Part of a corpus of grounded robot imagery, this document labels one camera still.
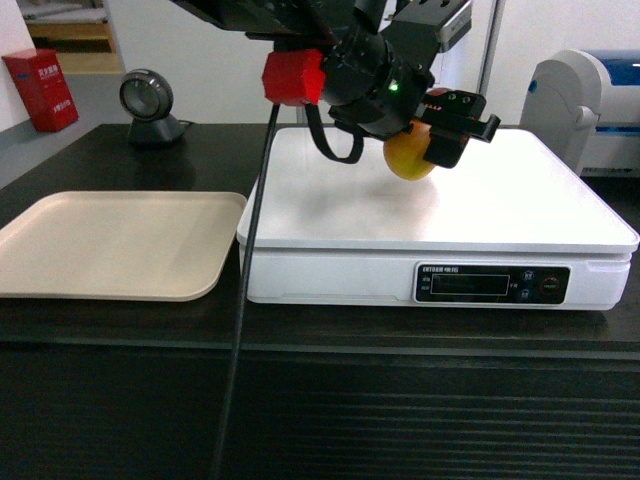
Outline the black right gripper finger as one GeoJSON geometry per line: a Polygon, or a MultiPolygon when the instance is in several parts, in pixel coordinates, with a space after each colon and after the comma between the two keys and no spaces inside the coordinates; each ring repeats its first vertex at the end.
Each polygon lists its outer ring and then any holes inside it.
{"type": "Polygon", "coordinates": [[[430,126],[423,159],[438,167],[454,168],[470,139],[490,143],[501,124],[495,114],[486,121],[480,119],[486,99],[478,93],[433,89],[424,95],[422,103],[418,118],[430,126]]]}

